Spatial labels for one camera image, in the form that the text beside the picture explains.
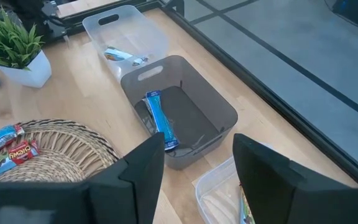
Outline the peanut butter Chewy granola bar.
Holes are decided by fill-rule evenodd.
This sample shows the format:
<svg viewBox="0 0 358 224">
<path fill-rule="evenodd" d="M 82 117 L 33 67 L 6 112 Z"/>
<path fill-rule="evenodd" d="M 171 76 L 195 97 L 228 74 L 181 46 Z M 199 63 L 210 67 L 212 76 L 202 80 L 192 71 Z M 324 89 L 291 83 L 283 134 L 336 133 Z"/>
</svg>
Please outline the peanut butter Chewy granola bar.
<svg viewBox="0 0 358 224">
<path fill-rule="evenodd" d="M 121 62 L 127 60 L 132 64 L 133 67 L 136 67 L 149 61 L 148 57 L 138 57 L 130 53 L 121 51 L 115 47 L 108 47 L 104 51 L 103 55 L 107 60 L 111 60 L 114 62 Z"/>
</svg>

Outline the round wicker basket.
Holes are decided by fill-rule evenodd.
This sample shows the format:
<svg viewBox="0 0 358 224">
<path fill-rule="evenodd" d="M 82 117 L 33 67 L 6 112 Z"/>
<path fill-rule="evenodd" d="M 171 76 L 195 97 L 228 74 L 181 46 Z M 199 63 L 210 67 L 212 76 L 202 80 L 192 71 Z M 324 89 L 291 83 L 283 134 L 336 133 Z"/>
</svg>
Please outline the round wicker basket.
<svg viewBox="0 0 358 224">
<path fill-rule="evenodd" d="M 102 135 L 65 119 L 22 121 L 24 133 L 0 149 L 0 182 L 80 182 L 120 159 Z M 36 143 L 39 154 L 19 165 L 9 159 L 14 146 Z"/>
</svg>

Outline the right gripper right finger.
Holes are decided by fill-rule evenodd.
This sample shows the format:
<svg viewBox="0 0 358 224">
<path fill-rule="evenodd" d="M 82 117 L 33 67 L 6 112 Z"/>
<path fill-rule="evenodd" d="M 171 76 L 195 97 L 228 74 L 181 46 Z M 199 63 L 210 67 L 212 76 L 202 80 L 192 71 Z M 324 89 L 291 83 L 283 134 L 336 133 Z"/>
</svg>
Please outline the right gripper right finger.
<svg viewBox="0 0 358 224">
<path fill-rule="evenodd" d="M 354 189 L 243 134 L 232 150 L 256 224 L 358 224 Z"/>
</svg>

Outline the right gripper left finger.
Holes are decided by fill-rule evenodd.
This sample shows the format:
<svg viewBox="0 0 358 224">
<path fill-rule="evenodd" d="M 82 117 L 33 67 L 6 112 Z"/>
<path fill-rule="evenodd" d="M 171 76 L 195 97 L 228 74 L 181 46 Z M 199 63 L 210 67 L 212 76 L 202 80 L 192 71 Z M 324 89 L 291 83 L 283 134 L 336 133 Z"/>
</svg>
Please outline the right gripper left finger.
<svg viewBox="0 0 358 224">
<path fill-rule="evenodd" d="M 152 224 L 162 184 L 164 135 L 156 133 L 89 183 L 92 224 Z"/>
</svg>

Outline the clear plastic bin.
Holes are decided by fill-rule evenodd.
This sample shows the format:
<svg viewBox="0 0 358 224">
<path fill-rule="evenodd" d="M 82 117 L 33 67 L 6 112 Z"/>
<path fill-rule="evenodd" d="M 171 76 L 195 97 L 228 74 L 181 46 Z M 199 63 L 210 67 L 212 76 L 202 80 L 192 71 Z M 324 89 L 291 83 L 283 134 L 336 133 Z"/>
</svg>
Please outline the clear plastic bin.
<svg viewBox="0 0 358 224">
<path fill-rule="evenodd" d="M 86 17 L 82 25 L 117 80 L 127 73 L 163 59 L 168 51 L 166 35 L 131 5 Z M 103 53 L 108 47 L 115 47 L 138 57 L 148 57 L 149 61 L 133 67 L 127 60 L 107 60 Z"/>
<path fill-rule="evenodd" d="M 195 195 L 205 224 L 240 224 L 241 194 L 232 157 L 199 178 Z"/>
</svg>

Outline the green plant white pot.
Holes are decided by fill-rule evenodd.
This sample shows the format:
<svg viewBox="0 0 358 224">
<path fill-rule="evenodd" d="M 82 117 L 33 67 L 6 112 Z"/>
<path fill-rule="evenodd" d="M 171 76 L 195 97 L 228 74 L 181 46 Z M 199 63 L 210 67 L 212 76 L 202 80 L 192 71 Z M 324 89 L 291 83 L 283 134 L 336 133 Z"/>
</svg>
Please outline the green plant white pot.
<svg viewBox="0 0 358 224">
<path fill-rule="evenodd" d="M 33 88 L 45 85 L 52 69 L 43 44 L 36 24 L 27 30 L 0 10 L 0 71 L 11 81 Z"/>
</svg>

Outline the dark grey plastic bin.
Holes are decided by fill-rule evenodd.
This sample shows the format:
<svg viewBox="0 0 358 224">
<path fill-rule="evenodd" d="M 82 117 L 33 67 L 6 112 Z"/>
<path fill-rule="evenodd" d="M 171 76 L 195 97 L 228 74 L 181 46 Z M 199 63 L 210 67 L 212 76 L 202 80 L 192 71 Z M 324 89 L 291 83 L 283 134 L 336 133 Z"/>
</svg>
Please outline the dark grey plastic bin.
<svg viewBox="0 0 358 224">
<path fill-rule="evenodd" d="M 183 57 L 171 55 L 121 78 L 121 86 L 145 129 L 156 133 L 143 100 L 159 90 L 165 116 L 179 145 L 165 153 L 165 163 L 182 170 L 216 149 L 236 124 L 235 109 Z"/>
</svg>

